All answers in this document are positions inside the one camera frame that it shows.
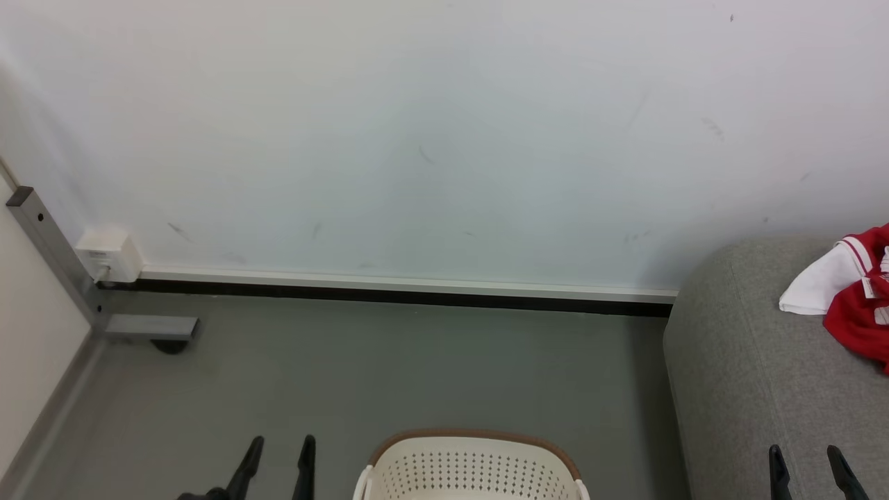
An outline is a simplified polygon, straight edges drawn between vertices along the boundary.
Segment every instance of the laundry basket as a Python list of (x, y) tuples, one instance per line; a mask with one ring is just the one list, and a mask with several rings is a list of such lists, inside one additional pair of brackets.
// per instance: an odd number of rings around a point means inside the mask
[(389, 438), (358, 478), (352, 500), (589, 500), (564, 451), (496, 431), (432, 429)]

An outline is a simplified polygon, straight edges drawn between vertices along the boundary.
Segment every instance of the gray upholstery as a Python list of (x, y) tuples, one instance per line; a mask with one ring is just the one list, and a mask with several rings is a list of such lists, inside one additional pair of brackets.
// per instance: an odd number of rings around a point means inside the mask
[(821, 316), (778, 310), (790, 281), (831, 244), (730, 246), (679, 293), (664, 352), (695, 500), (769, 498), (775, 443), (795, 500), (843, 497), (828, 444), (843, 450), (870, 498), (889, 498), (889, 376), (837, 343)]

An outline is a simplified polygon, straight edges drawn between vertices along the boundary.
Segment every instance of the electrical outlet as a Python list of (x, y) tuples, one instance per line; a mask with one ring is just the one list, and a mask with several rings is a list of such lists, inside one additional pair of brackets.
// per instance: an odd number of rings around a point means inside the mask
[(96, 280), (132, 283), (142, 272), (142, 258), (126, 231), (87, 230), (75, 250)]

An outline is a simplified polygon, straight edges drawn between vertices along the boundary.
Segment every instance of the black wheel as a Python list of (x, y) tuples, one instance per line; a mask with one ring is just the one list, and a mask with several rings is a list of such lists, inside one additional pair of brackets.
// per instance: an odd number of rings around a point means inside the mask
[(187, 340), (153, 340), (151, 343), (163, 354), (179, 354), (188, 347)]

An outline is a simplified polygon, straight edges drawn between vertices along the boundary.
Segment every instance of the gray metal bar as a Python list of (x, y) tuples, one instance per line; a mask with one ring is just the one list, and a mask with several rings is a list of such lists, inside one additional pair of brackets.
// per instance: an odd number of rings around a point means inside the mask
[(189, 341), (197, 328), (197, 318), (112, 314), (105, 326), (108, 337), (149, 340)]
[(87, 321), (101, 329), (99, 323), (104, 319), (100, 315), (101, 291), (92, 282), (34, 188), (19, 186), (6, 206)]
[(191, 340), (197, 318), (111, 314), (103, 310), (102, 291), (93, 283), (34, 188), (19, 186), (6, 206), (94, 331), (118, 338)]

